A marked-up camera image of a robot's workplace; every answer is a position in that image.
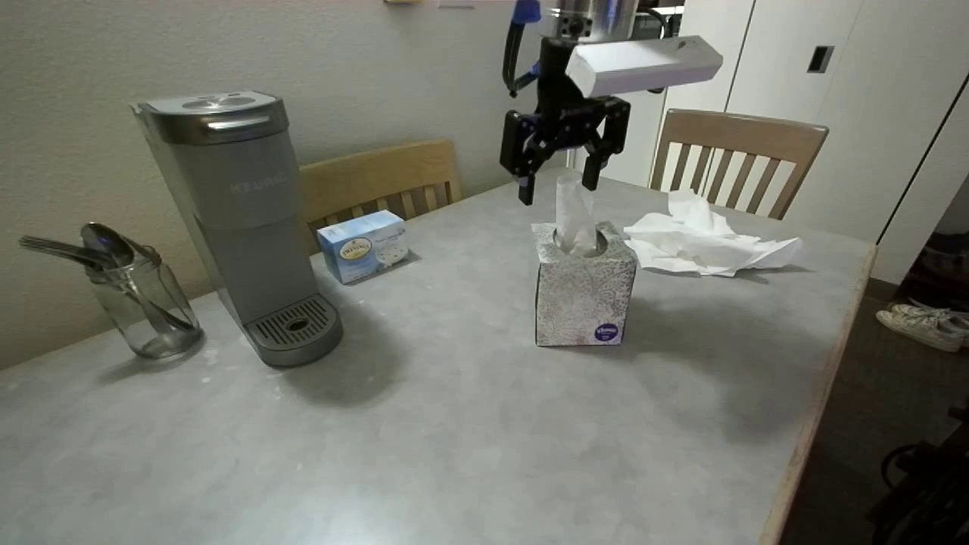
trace table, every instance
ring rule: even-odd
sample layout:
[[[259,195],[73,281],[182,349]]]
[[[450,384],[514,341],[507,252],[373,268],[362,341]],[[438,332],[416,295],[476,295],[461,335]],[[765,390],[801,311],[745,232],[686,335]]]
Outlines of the table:
[[[184,365],[103,332],[4,371],[0,541],[774,541],[871,248],[729,214],[800,232],[795,268],[639,274],[621,349],[537,349],[549,217],[549,185],[533,210],[503,185],[411,220],[393,274],[339,287],[314,260],[344,339],[303,371],[263,367],[216,295]]]

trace small box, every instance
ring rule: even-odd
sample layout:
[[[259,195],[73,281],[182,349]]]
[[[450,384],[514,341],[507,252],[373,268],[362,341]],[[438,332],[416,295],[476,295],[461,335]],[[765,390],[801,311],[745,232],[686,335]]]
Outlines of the small box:
[[[537,347],[621,347],[637,255],[611,223],[596,227],[596,252],[567,255],[555,223],[537,223]]]
[[[386,210],[320,227],[319,247],[333,277],[344,284],[409,257],[403,217]]]

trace chair backrest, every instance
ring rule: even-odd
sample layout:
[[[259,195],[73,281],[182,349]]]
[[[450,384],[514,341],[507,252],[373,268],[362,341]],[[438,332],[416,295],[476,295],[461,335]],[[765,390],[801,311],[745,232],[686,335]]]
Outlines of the chair backrest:
[[[357,217],[375,210],[416,217],[461,200],[461,175],[450,139],[421,139],[305,163],[300,167],[300,180],[300,214],[308,227],[308,239],[325,223]]]
[[[707,202],[784,217],[822,139],[817,123],[669,108],[652,187],[682,190],[686,182]]]

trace white tissue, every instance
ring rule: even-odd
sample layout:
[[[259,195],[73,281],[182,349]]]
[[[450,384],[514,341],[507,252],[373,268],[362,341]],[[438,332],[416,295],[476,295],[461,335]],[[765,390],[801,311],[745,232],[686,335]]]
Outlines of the white tissue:
[[[735,277],[739,269],[780,269],[801,239],[756,239],[732,232],[727,217],[695,195],[669,195],[669,214],[642,214],[626,229],[639,268],[691,277]]]
[[[555,232],[567,255],[590,255],[596,248],[592,195],[577,175],[556,180]]]

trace gray coffee maker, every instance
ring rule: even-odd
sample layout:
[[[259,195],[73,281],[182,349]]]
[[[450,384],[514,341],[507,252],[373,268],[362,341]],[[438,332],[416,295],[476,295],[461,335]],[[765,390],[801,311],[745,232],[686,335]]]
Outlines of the gray coffee maker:
[[[300,367],[329,356],[342,324],[300,247],[300,172],[282,101],[253,91],[158,97],[134,111],[259,361]]]

